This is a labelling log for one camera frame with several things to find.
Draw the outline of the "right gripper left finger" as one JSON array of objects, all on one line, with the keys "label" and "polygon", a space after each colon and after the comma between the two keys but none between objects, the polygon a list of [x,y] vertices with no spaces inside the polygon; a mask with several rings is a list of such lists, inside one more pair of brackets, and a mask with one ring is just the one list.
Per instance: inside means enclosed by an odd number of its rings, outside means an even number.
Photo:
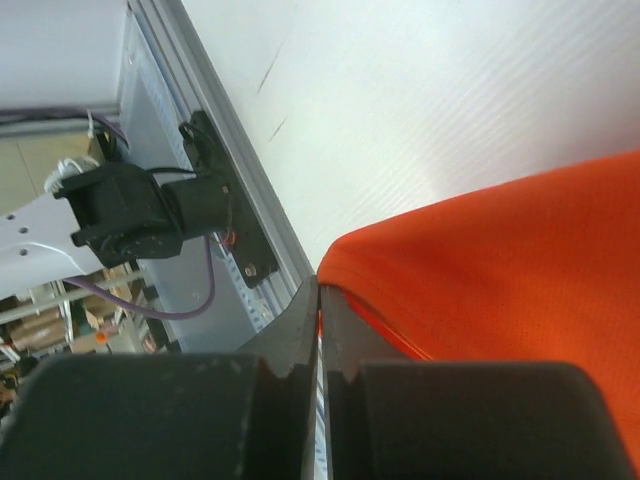
[{"label": "right gripper left finger", "polygon": [[1,433],[5,479],[310,479],[319,289],[233,353],[69,354]]}]

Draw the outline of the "orange t shirt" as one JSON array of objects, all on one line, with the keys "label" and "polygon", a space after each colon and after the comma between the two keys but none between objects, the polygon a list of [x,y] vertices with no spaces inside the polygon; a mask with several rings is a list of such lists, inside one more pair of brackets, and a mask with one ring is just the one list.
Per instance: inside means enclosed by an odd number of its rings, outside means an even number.
[{"label": "orange t shirt", "polygon": [[639,456],[639,155],[555,169],[346,234],[320,284],[424,360],[555,360]]}]

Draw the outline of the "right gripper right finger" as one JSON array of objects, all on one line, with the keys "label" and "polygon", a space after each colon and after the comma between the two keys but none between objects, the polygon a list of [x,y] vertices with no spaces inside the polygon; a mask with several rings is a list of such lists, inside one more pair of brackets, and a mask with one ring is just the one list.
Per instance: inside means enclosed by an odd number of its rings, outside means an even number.
[{"label": "right gripper right finger", "polygon": [[599,388],[557,362],[409,358],[320,291],[333,479],[633,479]]}]

